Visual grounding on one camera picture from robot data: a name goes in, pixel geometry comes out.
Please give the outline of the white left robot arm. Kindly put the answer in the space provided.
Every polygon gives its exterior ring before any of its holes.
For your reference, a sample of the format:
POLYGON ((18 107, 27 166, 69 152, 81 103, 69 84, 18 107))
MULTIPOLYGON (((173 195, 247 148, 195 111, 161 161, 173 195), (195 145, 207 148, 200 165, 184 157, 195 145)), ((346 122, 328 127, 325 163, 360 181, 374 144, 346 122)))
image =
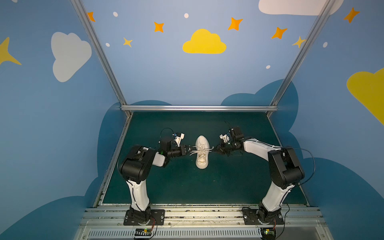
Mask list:
POLYGON ((155 148, 134 145, 130 148, 122 163, 119 174, 129 187, 131 206, 126 212, 125 225, 148 225, 154 223, 151 202, 147 193, 147 178, 152 166, 166 167, 172 158, 183 157, 191 153, 191 145, 182 145, 184 135, 173 134, 161 138, 155 148))

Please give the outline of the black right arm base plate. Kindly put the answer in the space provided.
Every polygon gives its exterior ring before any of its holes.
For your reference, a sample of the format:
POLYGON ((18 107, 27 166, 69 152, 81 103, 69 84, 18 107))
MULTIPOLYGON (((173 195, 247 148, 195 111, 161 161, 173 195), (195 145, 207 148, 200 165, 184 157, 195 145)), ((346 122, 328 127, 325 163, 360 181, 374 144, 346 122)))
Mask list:
POLYGON ((245 225, 283 225, 284 218, 280 210, 269 212, 264 209, 242 208, 245 225))

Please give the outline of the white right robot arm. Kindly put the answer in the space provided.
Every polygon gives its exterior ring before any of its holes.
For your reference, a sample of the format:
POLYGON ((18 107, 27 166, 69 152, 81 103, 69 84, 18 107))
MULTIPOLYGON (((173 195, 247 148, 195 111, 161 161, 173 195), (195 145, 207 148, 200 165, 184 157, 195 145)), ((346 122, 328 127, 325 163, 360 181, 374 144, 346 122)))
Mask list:
POLYGON ((277 220, 283 201, 305 177, 295 150, 267 144, 255 138, 246 138, 240 127, 229 129, 229 134, 220 135, 220 139, 220 144, 213 148, 214 153, 229 155, 233 151, 242 150, 268 162, 271 185, 259 203, 257 218, 264 225, 277 220))

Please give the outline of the white shoelace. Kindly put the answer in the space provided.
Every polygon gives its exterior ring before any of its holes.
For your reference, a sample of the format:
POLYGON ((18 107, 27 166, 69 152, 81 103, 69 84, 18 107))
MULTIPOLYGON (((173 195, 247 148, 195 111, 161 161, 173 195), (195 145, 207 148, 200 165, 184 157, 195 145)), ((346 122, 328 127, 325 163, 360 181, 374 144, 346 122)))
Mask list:
POLYGON ((211 150, 213 149, 213 148, 210 148, 210 149, 205 148, 204 145, 194 146, 194 148, 195 148, 195 150, 193 150, 193 152, 192 152, 192 154, 190 154, 190 156, 194 155, 194 154, 207 156, 211 152, 211 150))

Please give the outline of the front aluminium rail platform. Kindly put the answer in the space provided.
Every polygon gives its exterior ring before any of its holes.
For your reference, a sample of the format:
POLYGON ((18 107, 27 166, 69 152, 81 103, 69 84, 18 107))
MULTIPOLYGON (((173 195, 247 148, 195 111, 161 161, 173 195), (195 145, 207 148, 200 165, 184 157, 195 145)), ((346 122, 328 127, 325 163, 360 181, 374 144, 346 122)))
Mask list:
POLYGON ((276 240, 331 240, 319 208, 283 206, 283 225, 245 225, 242 208, 256 205, 153 205, 165 210, 163 226, 124 226, 128 205, 86 209, 76 240, 134 240, 134 229, 149 228, 148 240, 261 240, 261 228, 275 229, 276 240))

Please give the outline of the aluminium frame post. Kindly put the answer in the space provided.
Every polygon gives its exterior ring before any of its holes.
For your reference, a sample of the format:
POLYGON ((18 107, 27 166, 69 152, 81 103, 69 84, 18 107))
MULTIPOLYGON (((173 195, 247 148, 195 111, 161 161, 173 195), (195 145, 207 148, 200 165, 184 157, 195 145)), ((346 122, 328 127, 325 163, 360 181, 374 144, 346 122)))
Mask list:
POLYGON ((110 84, 120 102, 121 107, 127 105, 127 101, 124 97, 122 89, 118 83, 118 80, 112 70, 110 63, 108 62, 107 56, 103 50, 103 47, 99 41, 99 38, 96 34, 96 31, 93 27, 92 21, 90 20, 86 8, 83 4, 83 1, 80 0, 71 0, 71 3, 92 43, 92 46, 101 62, 101 65, 107 75, 107 78, 110 81, 110 84))
POLYGON ((270 110, 267 111, 267 117, 270 118, 274 111, 278 110, 278 104, 281 101, 283 95, 287 91, 289 85, 291 84, 293 78, 295 77, 296 73, 298 72, 300 66, 304 62, 305 57, 307 56, 308 52, 310 51, 312 45, 316 41, 318 35, 320 34, 321 30, 323 29, 324 25, 326 24, 328 18, 331 15, 331 10, 333 6, 335 5, 336 0, 327 0, 325 1, 325 4, 323 8, 321 9, 318 17, 316 18, 312 28, 310 29, 306 41, 304 42, 304 45, 300 48, 292 66, 290 67, 287 75, 285 76, 283 82, 281 83, 280 87, 278 88, 275 96, 273 97, 271 103, 270 103, 270 110))

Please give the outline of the left side aluminium table rail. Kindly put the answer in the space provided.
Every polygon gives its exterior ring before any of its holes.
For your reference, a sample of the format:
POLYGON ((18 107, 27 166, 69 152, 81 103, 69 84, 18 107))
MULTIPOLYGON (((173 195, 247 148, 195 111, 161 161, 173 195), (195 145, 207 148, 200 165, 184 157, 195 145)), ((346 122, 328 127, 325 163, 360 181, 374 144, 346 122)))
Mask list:
POLYGON ((133 114, 131 115, 128 115, 126 121, 125 121, 125 124, 124 124, 124 127, 122 129, 122 132, 121 132, 121 135, 120 135, 120 138, 119 138, 119 141, 117 143, 117 146, 114 150, 114 154, 112 156, 112 159, 110 161, 110 164, 108 166, 108 169, 104 175, 104 178, 103 178, 103 181, 102 181, 102 184, 99 188, 99 191, 98 191, 98 194, 95 198, 95 201, 92 205, 92 208, 98 208, 99 206, 101 206, 103 204, 103 200, 104 200, 104 195, 108 189, 108 186, 109 186, 109 183, 111 181, 111 177, 113 175, 113 172, 114 172, 114 169, 116 167, 116 164, 118 162, 118 157, 119 157, 119 154, 121 152, 121 149, 122 149, 122 146, 123 146, 123 143, 124 143, 124 140, 125 140, 125 137, 126 137, 126 134, 127 134, 127 131, 128 131, 128 128, 129 128, 129 125, 131 123, 131 119, 133 117, 133 114))

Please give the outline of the left rear aluminium frame post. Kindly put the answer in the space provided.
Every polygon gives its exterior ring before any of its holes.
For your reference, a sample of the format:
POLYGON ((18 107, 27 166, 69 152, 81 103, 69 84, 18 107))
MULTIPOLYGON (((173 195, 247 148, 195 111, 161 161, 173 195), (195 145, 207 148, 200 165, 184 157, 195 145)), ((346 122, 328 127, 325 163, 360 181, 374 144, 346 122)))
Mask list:
POLYGON ((107 75, 107 78, 110 81, 110 84, 120 102, 121 107, 127 105, 127 101, 124 97, 122 89, 118 83, 118 80, 112 70, 110 63, 108 62, 107 56, 103 50, 103 47, 99 41, 99 38, 96 34, 96 31, 93 27, 92 21, 90 20, 86 8, 83 4, 83 1, 80 0, 71 0, 71 3, 92 43, 92 46, 101 62, 101 65, 107 75))

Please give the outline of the right green circuit board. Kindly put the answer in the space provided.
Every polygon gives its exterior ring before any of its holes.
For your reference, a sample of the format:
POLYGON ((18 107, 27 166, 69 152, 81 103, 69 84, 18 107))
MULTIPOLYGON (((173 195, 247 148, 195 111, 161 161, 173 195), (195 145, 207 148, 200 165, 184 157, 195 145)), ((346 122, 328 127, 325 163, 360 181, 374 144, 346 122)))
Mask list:
POLYGON ((261 228, 261 240, 275 240, 277 232, 275 229, 261 228))

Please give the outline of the white knit sneaker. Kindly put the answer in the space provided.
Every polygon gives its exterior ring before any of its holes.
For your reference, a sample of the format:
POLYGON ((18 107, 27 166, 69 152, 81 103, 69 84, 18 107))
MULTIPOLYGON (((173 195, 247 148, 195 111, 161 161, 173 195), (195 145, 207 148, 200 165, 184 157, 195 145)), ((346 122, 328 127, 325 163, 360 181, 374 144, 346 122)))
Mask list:
POLYGON ((199 136, 195 144, 197 159, 196 166, 199 169, 205 169, 209 164, 210 145, 204 136, 199 136))

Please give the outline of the right rear aluminium frame post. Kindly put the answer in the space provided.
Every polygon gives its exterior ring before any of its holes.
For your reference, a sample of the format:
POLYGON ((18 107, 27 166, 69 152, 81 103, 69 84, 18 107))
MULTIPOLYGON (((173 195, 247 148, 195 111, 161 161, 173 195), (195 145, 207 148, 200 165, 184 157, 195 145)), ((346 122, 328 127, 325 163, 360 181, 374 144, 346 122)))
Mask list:
POLYGON ((327 0, 325 1, 325 4, 323 8, 321 9, 318 17, 316 18, 312 28, 310 29, 306 41, 304 42, 304 45, 300 48, 292 66, 290 67, 287 75, 285 76, 283 82, 281 83, 280 87, 278 88, 275 96, 273 97, 271 103, 270 103, 270 110, 267 111, 267 117, 270 118, 274 111, 278 110, 278 104, 281 101, 283 95, 287 91, 289 85, 291 84, 293 78, 295 77, 296 73, 298 72, 300 66, 304 62, 305 57, 307 56, 308 52, 310 51, 312 45, 316 41, 318 35, 320 34, 321 30, 323 29, 324 25, 326 24, 328 18, 331 15, 331 10, 333 6, 335 5, 336 0, 327 0))

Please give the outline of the green circuit board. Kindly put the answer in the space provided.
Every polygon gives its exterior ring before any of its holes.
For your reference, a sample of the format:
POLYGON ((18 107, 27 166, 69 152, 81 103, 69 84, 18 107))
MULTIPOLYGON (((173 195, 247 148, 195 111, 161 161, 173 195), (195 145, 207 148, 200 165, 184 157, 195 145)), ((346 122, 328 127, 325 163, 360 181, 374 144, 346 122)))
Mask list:
POLYGON ((136 228, 134 229, 134 240, 148 240, 153 236, 153 231, 149 228, 136 228))
POLYGON ((275 240, 277 232, 275 229, 261 228, 261 240, 275 240))

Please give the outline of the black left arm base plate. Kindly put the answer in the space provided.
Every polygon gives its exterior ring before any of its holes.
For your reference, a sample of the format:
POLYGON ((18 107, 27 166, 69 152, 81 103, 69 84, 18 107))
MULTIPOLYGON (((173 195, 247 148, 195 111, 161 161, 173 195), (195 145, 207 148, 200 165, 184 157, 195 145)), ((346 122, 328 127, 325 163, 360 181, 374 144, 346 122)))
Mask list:
POLYGON ((129 209, 126 212, 124 218, 124 226, 163 226, 165 220, 165 210, 151 210, 148 211, 137 211, 134 209, 129 209))

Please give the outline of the rear horizontal aluminium frame bar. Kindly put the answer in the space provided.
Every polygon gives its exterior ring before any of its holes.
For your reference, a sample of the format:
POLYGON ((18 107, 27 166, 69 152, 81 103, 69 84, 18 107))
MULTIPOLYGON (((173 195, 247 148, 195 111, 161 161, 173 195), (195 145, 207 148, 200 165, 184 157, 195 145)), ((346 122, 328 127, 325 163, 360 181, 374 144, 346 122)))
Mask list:
POLYGON ((276 106, 155 106, 122 105, 123 111, 145 112, 276 112, 276 106))

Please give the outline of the left green circuit board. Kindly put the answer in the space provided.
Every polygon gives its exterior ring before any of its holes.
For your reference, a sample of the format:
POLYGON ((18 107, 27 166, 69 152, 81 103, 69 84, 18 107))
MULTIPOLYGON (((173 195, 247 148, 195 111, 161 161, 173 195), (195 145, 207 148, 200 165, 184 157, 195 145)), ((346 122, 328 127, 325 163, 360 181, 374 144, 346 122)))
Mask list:
POLYGON ((136 228, 134 229, 134 240, 148 240, 153 236, 153 231, 149 228, 136 228))

